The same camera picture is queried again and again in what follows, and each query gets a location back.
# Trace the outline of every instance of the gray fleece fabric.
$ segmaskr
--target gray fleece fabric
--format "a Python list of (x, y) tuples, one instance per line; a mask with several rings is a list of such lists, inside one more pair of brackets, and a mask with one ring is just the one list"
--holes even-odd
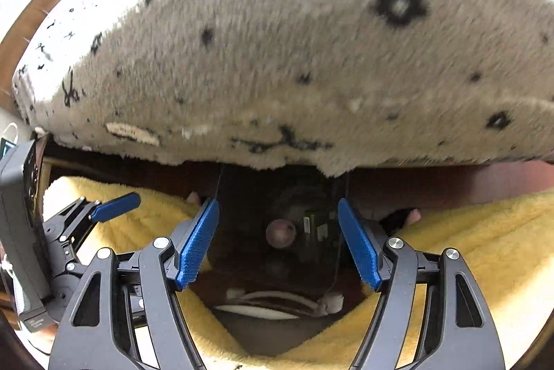
[(550, 0), (140, 0), (47, 97), (45, 24), (14, 90), (69, 147), (327, 175), (554, 158)]

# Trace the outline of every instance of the silver bolt head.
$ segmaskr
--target silver bolt head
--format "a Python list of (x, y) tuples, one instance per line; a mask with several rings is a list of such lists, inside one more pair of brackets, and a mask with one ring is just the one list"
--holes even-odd
[(402, 239), (399, 239), (398, 237), (391, 237), (388, 240), (388, 245), (391, 248), (394, 248), (395, 250), (400, 250), (404, 246), (404, 242)]
[(111, 255), (111, 250), (109, 248), (101, 248), (98, 250), (98, 253), (96, 253), (96, 256), (98, 256), (98, 259), (106, 259), (109, 258)]
[(452, 259), (453, 261), (455, 261), (459, 257), (460, 257), (460, 253), (458, 252), (458, 250), (454, 250), (453, 248), (448, 248), (447, 258)]
[(169, 244), (170, 244), (170, 239), (168, 239), (167, 237), (158, 237), (154, 241), (154, 246), (159, 249), (163, 249), (167, 247)]

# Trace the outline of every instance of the yellow fleece blanket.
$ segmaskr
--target yellow fleece blanket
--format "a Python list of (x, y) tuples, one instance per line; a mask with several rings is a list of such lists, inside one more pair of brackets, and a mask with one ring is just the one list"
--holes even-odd
[[(142, 204), (128, 214), (99, 224), (79, 251), (89, 262), (103, 246), (117, 253), (137, 250), (198, 208), (178, 197), (147, 189), (61, 178), (44, 196), (49, 218), (80, 196), (107, 201), (131, 190)], [(458, 248), (489, 304), (510, 368), (535, 339), (554, 307), (554, 191), (426, 216), (400, 234), (418, 250), (441, 253)], [(209, 271), (204, 261), (201, 271)], [(411, 324), (399, 364), (413, 358), (423, 316), (425, 289), (417, 290)], [(191, 290), (179, 294), (190, 333), (208, 369), (271, 370), (348, 368), (366, 333), (378, 295), (369, 294), (356, 309), (314, 338), (276, 358), (249, 356)], [(155, 364), (148, 330), (137, 331), (142, 359)]]

